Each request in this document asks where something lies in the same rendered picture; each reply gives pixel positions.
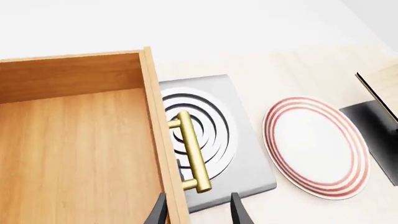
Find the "white plate with red rings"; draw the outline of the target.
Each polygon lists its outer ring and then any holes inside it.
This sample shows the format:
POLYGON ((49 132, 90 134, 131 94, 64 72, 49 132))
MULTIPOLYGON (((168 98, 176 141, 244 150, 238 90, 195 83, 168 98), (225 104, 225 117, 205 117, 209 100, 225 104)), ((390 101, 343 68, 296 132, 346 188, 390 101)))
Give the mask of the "white plate with red rings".
POLYGON ((277 100, 264 115, 262 137, 280 173, 308 194, 349 199, 369 180, 371 155, 363 136, 325 102, 307 96, 277 100))

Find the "flat stove plate with rings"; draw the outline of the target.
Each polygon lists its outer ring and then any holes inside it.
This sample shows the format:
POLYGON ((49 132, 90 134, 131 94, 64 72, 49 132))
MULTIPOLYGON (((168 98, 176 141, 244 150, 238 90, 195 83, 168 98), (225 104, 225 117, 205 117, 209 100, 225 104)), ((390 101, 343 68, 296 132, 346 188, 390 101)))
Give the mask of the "flat stove plate with rings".
POLYGON ((187 111, 212 188, 187 190, 190 212, 222 205, 231 193, 248 197, 276 188, 276 180, 238 93, 227 75, 160 82, 167 119, 187 111))

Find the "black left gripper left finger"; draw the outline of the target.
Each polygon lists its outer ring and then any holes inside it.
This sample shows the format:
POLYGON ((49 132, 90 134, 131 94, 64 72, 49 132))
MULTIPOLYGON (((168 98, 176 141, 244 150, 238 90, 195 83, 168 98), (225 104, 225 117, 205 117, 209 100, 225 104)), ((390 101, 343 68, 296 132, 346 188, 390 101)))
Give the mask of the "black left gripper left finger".
POLYGON ((166 194, 159 194, 152 211, 144 224, 165 224, 168 214, 166 194))

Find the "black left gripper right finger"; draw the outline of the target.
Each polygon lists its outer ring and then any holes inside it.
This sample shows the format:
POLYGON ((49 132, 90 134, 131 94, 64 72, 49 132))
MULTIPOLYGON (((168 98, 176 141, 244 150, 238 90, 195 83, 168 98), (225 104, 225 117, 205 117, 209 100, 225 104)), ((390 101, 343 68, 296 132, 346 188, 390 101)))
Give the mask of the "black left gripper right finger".
POLYGON ((230 210, 233 224, 254 224, 237 192, 231 194, 230 210))

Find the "wooden drawer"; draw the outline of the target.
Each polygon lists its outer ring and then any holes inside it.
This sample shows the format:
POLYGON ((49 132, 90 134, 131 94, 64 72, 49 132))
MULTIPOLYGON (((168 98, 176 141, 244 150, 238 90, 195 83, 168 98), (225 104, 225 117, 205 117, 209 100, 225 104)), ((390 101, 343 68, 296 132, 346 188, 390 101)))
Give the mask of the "wooden drawer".
POLYGON ((150 48, 0 60, 0 224, 190 224, 150 48))

